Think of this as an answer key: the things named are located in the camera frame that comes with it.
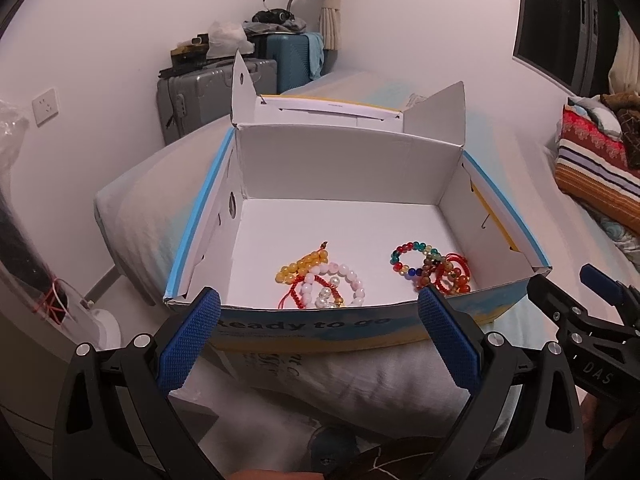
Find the blue yellow cardboard box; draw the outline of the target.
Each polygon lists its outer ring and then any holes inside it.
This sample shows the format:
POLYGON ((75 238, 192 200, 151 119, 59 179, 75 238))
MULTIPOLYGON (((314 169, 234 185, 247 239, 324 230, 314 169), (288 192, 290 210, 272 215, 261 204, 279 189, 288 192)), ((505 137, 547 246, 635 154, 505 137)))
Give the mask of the blue yellow cardboard box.
POLYGON ((451 302, 482 324, 549 273, 518 210, 465 149, 462 82, 406 110, 261 96, 237 58, 231 105, 164 292, 172 308, 204 287, 218 292, 217 348, 326 353, 424 339, 416 289, 392 267, 396 249, 408 266, 427 247, 465 258, 468 291, 451 302), (277 270, 325 240, 312 305, 278 310, 288 288, 277 270))

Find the grey suitcase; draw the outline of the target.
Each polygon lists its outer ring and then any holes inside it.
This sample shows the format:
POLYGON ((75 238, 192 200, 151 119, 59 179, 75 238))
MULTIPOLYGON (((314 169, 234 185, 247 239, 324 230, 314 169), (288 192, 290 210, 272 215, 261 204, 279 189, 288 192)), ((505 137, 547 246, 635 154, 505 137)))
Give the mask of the grey suitcase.
POLYGON ((165 68, 158 73, 156 106, 166 145, 227 116, 234 58, 165 68))

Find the striped red orange pillow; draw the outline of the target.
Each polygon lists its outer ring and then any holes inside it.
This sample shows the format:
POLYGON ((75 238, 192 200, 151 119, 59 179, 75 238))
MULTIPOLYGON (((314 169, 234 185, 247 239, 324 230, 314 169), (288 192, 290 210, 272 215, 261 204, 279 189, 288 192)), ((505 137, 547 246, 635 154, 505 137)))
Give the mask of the striped red orange pillow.
POLYGON ((623 142, 564 105, 554 178, 559 189, 639 233, 639 170, 627 167, 623 142))

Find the floral light pillow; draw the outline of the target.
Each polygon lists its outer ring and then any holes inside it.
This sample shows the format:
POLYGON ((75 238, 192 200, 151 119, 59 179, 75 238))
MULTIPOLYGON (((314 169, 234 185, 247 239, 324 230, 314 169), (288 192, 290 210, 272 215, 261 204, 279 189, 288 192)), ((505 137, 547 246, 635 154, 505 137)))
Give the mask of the floral light pillow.
POLYGON ((608 238, 612 240, 616 248, 620 250, 631 263, 638 266, 640 258, 639 235, 588 205, 585 205, 585 210, 588 211, 588 214, 597 222, 598 226, 600 226, 608 238))

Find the white wall socket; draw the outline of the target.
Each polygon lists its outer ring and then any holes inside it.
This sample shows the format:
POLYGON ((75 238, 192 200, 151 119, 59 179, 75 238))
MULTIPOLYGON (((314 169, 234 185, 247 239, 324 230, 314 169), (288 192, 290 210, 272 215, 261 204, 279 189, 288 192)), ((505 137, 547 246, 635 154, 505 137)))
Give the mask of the white wall socket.
POLYGON ((59 112, 55 88, 50 88, 32 100, 32 114, 37 127, 58 116, 59 112))

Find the red cord bracelet small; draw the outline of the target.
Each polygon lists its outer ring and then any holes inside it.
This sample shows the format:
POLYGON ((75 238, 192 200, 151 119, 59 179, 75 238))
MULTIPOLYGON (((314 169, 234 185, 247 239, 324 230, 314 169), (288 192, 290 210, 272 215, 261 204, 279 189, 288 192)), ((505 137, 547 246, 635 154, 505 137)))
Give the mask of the red cord bracelet small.
POLYGON ((328 242, 325 240, 317 249, 277 270, 274 280, 288 288, 278 302, 278 310, 283 310, 289 301, 298 310, 305 310, 312 305, 310 295, 314 283, 317 283, 316 276, 320 274, 320 266, 329 263, 327 247, 328 242))

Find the teal suitcase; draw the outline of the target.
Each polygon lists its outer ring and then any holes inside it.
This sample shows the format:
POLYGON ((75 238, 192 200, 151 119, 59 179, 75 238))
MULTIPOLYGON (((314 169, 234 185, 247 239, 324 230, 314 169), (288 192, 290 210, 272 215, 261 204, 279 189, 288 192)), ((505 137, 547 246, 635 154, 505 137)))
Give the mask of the teal suitcase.
POLYGON ((277 92, 284 93, 322 76, 323 37, 318 32, 269 35, 265 56, 277 63, 277 92))

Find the dark window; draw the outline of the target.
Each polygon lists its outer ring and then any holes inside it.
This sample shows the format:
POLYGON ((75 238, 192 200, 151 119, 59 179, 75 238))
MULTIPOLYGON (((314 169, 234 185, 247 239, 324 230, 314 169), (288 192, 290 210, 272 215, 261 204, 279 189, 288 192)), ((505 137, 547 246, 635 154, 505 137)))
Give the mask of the dark window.
POLYGON ((576 96, 610 91, 620 34, 614 0, 520 0, 514 56, 576 96))

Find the beige curtain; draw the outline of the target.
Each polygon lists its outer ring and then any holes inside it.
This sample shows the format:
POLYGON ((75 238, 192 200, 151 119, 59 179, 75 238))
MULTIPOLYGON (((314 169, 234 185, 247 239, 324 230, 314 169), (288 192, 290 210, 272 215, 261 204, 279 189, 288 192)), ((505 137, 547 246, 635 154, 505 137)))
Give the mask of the beige curtain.
POLYGON ((322 0, 320 34, 323 36, 324 47, 329 51, 341 49, 341 6, 342 0, 322 0))

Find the striped bed sheet mattress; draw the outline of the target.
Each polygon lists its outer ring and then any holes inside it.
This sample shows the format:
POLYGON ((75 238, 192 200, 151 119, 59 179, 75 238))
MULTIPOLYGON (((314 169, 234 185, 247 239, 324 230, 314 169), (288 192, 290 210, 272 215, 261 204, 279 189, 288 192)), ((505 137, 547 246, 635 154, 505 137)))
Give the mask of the striped bed sheet mattress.
MULTIPOLYGON (((582 286, 578 272, 593 263, 612 278, 637 284, 626 237, 602 228, 589 211, 556 186, 552 154, 498 120, 468 117, 473 155, 518 205, 551 258, 552 280, 608 316, 611 309, 582 286)), ((125 338, 154 330, 166 316, 160 302, 188 209, 222 136, 220 118, 203 131, 163 148, 99 190, 96 223, 126 289, 105 305, 120 318, 125 338)), ((216 442, 270 436, 283 448, 266 460, 281 463, 319 422, 347 422, 383 436, 422 429, 442 434, 465 402, 429 341, 337 354, 241 354, 206 348, 171 400, 204 450, 216 442)))

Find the brown blanket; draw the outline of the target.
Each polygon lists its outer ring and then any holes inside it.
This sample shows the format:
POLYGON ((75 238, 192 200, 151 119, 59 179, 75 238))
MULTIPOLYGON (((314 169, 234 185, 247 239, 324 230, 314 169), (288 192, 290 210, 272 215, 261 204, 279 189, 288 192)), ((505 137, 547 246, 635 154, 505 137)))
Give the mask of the brown blanket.
POLYGON ((627 166, 640 167, 640 96, 637 91, 602 94, 600 101, 615 114, 620 123, 627 166))

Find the white plastic bag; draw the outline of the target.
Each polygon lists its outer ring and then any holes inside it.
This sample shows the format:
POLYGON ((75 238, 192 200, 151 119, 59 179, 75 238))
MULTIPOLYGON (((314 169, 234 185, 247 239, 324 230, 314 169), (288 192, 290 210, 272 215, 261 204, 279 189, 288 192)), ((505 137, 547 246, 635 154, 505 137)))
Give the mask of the white plastic bag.
POLYGON ((207 31, 208 51, 206 58, 228 58, 236 52, 253 54, 254 44, 247 39, 241 23, 213 22, 207 31))

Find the white grey small pillow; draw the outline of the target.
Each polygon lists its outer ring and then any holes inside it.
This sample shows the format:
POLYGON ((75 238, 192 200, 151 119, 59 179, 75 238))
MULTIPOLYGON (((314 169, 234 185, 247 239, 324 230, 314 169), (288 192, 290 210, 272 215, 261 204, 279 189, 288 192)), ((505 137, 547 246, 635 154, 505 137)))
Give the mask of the white grey small pillow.
POLYGON ((619 141, 622 137, 622 127, 616 115, 596 98, 569 96, 567 103, 574 108, 581 108, 585 114, 597 125, 598 129, 611 139, 619 141))

